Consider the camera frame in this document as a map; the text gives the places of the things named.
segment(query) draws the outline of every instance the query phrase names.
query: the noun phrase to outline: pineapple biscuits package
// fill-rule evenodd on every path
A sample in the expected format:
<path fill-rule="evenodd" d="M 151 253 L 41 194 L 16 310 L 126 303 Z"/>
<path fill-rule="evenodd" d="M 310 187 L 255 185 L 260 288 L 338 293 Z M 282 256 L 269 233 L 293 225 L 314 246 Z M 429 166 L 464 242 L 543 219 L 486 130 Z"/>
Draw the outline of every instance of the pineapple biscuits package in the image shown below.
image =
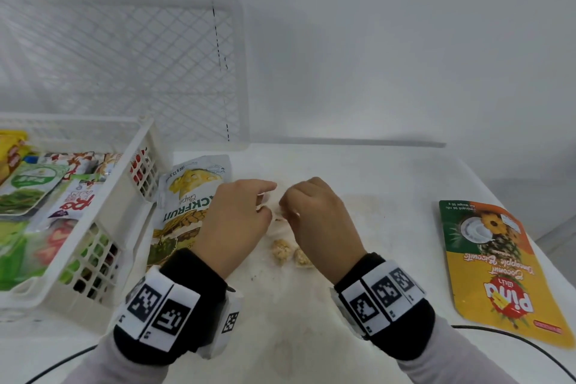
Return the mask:
<path fill-rule="evenodd" d="M 563 348 L 574 337 L 522 224 L 499 206 L 440 201 L 454 305 L 466 319 Z"/>
<path fill-rule="evenodd" d="M 201 156 L 160 177 L 148 267 L 162 265 L 177 249 L 192 247 L 216 188 L 231 177 L 228 155 Z"/>

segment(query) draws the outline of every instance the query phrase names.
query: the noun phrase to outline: hand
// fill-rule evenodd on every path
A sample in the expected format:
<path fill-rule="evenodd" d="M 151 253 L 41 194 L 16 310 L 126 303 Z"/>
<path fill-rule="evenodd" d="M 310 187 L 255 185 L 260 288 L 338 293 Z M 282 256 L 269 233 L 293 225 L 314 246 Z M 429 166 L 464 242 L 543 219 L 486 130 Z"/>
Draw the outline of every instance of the hand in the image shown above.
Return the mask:
<path fill-rule="evenodd" d="M 266 191 L 276 183 L 241 179 L 220 184 L 192 247 L 202 261 L 222 279 L 234 272 L 256 247 L 272 221 L 267 206 L 256 211 Z"/>
<path fill-rule="evenodd" d="M 332 284 L 366 255 L 344 203 L 322 179 L 290 187 L 280 207 L 300 248 Z"/>

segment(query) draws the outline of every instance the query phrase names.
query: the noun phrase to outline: black cable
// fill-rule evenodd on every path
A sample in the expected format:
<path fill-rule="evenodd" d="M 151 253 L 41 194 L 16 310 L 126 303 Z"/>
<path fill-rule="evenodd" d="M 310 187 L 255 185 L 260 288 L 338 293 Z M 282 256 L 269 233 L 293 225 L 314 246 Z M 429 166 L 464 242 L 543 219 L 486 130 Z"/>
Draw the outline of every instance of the black cable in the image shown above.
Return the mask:
<path fill-rule="evenodd" d="M 94 346 L 90 346 L 89 348 L 84 349 L 83 351 L 80 352 L 76 352 L 73 355 L 70 355 L 67 358 L 64 358 L 62 361 L 57 362 L 56 364 L 54 364 L 53 366 L 48 367 L 46 370 L 44 370 L 43 372 L 40 372 L 39 374 L 37 374 L 34 378 L 28 380 L 25 382 L 25 384 L 32 384 L 33 382 L 38 381 L 40 378 L 42 378 L 45 374 L 52 372 L 56 367 L 60 367 L 61 365 L 63 365 L 64 363 L 69 362 L 70 360 L 75 359 L 76 357 L 81 356 L 82 354 L 86 353 L 86 352 L 90 352 L 93 351 L 94 349 L 96 349 L 96 345 Z"/>
<path fill-rule="evenodd" d="M 552 355 L 550 355 L 548 352 L 544 351 L 541 347 L 539 347 L 537 344 L 532 343 L 530 340 L 527 340 L 524 337 L 520 337 L 517 336 L 516 334 L 512 334 L 506 331 L 501 331 L 499 329 L 494 329 L 494 328 L 486 328 L 484 326 L 475 326 L 475 325 L 452 325 L 452 328 L 456 328 L 456 329 L 477 329 L 480 331 L 487 331 L 490 333 L 496 333 L 496 334 L 502 334 L 504 336 L 508 336 L 508 337 L 512 337 L 515 338 L 516 340 L 521 340 L 524 343 L 528 343 L 530 346 L 532 346 L 534 349 L 540 351 L 541 353 L 543 353 L 546 357 L 550 358 L 554 363 L 556 363 L 556 365 L 558 367 L 560 367 L 574 382 L 576 382 L 576 376 L 574 376 L 568 369 L 566 369 L 566 367 L 559 362 L 556 358 L 554 358 Z M 62 361 L 57 362 L 56 364 L 54 364 L 54 366 L 50 366 L 48 367 L 45 371 L 37 374 L 34 378 L 32 378 L 29 381 L 26 381 L 25 384 L 32 384 L 33 382 L 38 381 L 40 378 L 42 378 L 45 374 L 52 372 L 56 367 L 60 367 L 61 365 L 63 365 L 64 363 L 69 362 L 70 360 L 75 359 L 76 357 L 81 356 L 82 354 L 85 354 L 86 352 L 90 352 L 92 350 L 94 350 L 96 348 L 96 345 L 94 346 L 90 346 L 89 348 L 84 349 L 83 351 L 80 352 L 76 352 L 74 355 L 70 355 L 67 358 L 64 358 Z"/>
<path fill-rule="evenodd" d="M 452 325 L 452 328 L 456 328 L 456 329 L 478 329 L 480 331 L 487 331 L 490 333 L 496 333 L 496 334 L 503 334 L 505 336 L 508 337 L 512 337 L 515 338 L 516 340 L 522 340 L 524 343 L 528 343 L 530 346 L 532 346 L 534 349 L 537 349 L 538 351 L 542 352 L 546 357 L 550 358 L 554 363 L 556 363 L 556 365 L 561 368 L 564 372 L 566 372 L 566 374 L 572 378 L 572 381 L 576 382 L 576 376 L 574 376 L 568 369 L 566 369 L 566 367 L 559 362 L 556 358 L 554 358 L 552 355 L 550 355 L 548 352 L 544 351 L 541 347 L 539 347 L 537 344 L 532 343 L 530 340 L 525 339 L 524 337 L 520 337 L 517 336 L 516 334 L 512 334 L 506 331 L 501 331 L 499 329 L 494 329 L 494 328 L 486 328 L 484 326 L 475 326 L 475 325 Z"/>

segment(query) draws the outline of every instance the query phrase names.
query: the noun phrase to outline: basket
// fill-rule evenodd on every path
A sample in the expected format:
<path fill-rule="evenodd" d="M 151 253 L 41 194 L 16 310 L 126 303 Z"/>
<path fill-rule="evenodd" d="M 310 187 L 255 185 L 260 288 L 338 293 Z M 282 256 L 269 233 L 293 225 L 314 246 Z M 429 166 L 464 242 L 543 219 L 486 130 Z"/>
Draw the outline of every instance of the basket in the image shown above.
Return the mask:
<path fill-rule="evenodd" d="M 123 153 L 44 274 L 0 292 L 2 337 L 104 333 L 170 167 L 153 119 L 0 112 L 0 128 L 24 129 L 40 151 Z"/>

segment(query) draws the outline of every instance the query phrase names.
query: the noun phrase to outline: person's left hand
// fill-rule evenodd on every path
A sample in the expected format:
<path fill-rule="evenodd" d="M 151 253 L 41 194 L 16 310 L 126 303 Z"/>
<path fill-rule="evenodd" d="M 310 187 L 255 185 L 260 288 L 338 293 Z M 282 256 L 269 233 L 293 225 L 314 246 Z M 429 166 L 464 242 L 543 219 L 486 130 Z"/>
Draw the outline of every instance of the person's left hand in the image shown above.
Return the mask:
<path fill-rule="evenodd" d="M 270 222 L 267 206 L 256 211 L 260 194 L 272 191 L 276 183 L 261 179 L 240 179 L 220 184 L 192 247 L 204 263 L 226 279 L 256 247 Z"/>

